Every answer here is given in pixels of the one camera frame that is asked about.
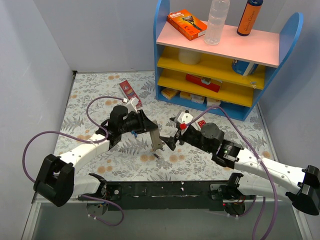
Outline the grey remote control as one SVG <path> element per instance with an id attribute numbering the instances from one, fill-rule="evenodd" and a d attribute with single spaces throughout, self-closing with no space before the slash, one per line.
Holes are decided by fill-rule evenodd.
<path id="1" fill-rule="evenodd" d="M 150 134 L 150 139 L 151 139 L 151 145 L 152 148 L 156 151 L 156 150 L 161 150 L 162 148 L 162 141 L 160 140 L 160 131 L 159 131 L 159 127 L 156 130 L 152 130 L 149 132 Z"/>

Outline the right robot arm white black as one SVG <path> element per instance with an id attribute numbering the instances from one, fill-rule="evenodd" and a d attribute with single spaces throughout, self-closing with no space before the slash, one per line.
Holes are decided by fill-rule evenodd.
<path id="1" fill-rule="evenodd" d="M 175 135 L 160 139 L 172 151 L 177 142 L 187 143 L 211 154 L 212 161 L 221 167 L 258 177 L 254 181 L 245 180 L 242 174 L 231 177 L 226 186 L 230 198 L 237 199 L 241 195 L 273 197 L 276 201 L 292 203 L 305 214 L 320 214 L 320 170 L 317 167 L 294 167 L 256 156 L 253 150 L 225 139 L 225 133 L 216 124 L 206 122 L 202 115 L 193 117 L 181 111 L 171 120 L 177 128 Z"/>

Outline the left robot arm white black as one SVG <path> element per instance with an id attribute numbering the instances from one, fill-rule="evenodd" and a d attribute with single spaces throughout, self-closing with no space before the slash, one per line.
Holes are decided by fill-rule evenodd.
<path id="1" fill-rule="evenodd" d="M 143 110 L 129 111 L 122 105 L 115 106 L 88 143 L 60 155 L 49 154 L 42 162 L 33 189 L 57 207 L 71 197 L 89 195 L 95 200 L 106 198 L 107 181 L 100 175 L 76 174 L 91 160 L 109 151 L 122 139 L 122 135 L 135 132 L 144 134 L 157 131 L 158 125 Z"/>

